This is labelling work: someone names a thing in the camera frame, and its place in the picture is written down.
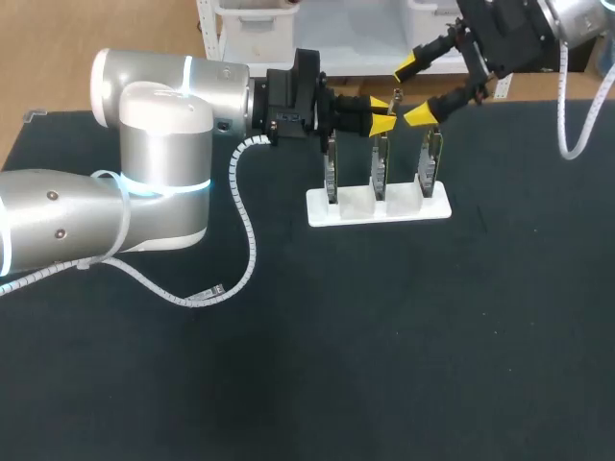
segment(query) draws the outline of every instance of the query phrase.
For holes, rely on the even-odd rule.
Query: cable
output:
[[[231,193],[233,194],[233,200],[234,200],[235,206],[237,207],[237,211],[239,212],[239,216],[241,217],[243,227],[246,230],[246,235],[248,237],[248,249],[249,249],[248,266],[246,267],[246,270],[241,280],[230,291],[223,293],[219,296],[215,296],[215,297],[208,298],[206,300],[201,300],[201,301],[190,299],[192,297],[179,298],[163,290],[159,286],[157,286],[155,283],[153,283],[152,281],[147,279],[145,276],[143,276],[137,269],[125,263],[124,261],[121,261],[114,257],[110,257],[100,262],[103,264],[109,264],[110,266],[113,266],[119,269],[120,271],[125,272],[126,274],[131,276],[133,279],[141,283],[143,286],[145,286],[147,289],[155,293],[156,295],[176,305],[182,305],[182,306],[191,307],[191,308],[207,307],[210,305],[214,305],[214,304],[218,304],[223,301],[226,301],[227,299],[236,295],[239,291],[241,291],[241,289],[246,285],[246,283],[248,283],[248,280],[250,280],[252,274],[254,273],[254,269],[257,263],[257,240],[254,235],[254,229],[252,228],[252,222],[250,221],[250,217],[248,216],[245,206],[243,205],[243,201],[241,200],[241,196],[239,195],[239,188],[237,186],[237,165],[239,163],[239,159],[241,158],[242,154],[246,150],[248,150],[250,147],[257,146],[257,145],[267,145],[267,144],[270,144],[270,142],[267,136],[264,136],[264,135],[254,136],[254,137],[244,140],[241,144],[239,144],[239,146],[237,146],[237,148],[233,152],[233,155],[231,157],[231,163],[229,164],[229,184],[231,186]],[[75,261],[62,262],[60,264],[55,264],[45,269],[36,271],[26,277],[22,277],[21,279],[17,279],[10,283],[6,283],[0,286],[0,297],[9,294],[12,291],[23,288],[31,283],[39,281],[41,279],[46,279],[47,277],[53,276],[54,274],[57,274],[58,272],[65,271],[66,269],[70,269],[71,267],[75,267],[78,265],[84,265],[84,264],[90,264],[92,259],[93,258],[85,258],[85,259],[78,259]]]
[[[585,124],[578,138],[578,143],[572,151],[568,151],[568,141],[566,140],[566,85],[568,83],[568,46],[562,41],[559,55],[559,89],[557,95],[557,140],[559,152],[567,160],[574,160],[585,150],[589,136],[591,135],[594,124],[598,119],[598,114],[603,106],[604,100],[608,96],[610,88],[615,82],[615,64],[604,77],[594,102],[587,113]]]
[[[119,187],[119,190],[122,194],[122,220],[120,221],[119,231],[117,232],[115,241],[113,242],[113,245],[111,246],[109,251],[106,252],[104,255],[91,258],[88,262],[80,262],[79,264],[77,264],[77,269],[82,271],[89,269],[90,265],[102,262],[105,259],[109,259],[117,252],[119,252],[119,249],[122,248],[122,245],[124,244],[124,240],[126,240],[126,235],[128,235],[128,229],[131,226],[131,196],[128,192],[126,184],[116,173],[113,173],[112,171],[98,170],[92,173],[90,176],[92,178],[100,178],[104,175],[109,175],[115,180],[115,183],[117,184],[117,187]]]

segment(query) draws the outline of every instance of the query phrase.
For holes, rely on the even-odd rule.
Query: white stand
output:
[[[433,197],[426,199],[417,177],[414,182],[389,184],[384,202],[376,201],[371,181],[369,185],[339,187],[337,205],[329,204],[324,188],[309,190],[306,199],[307,218],[314,228],[446,219],[453,214],[444,184],[437,182]]]

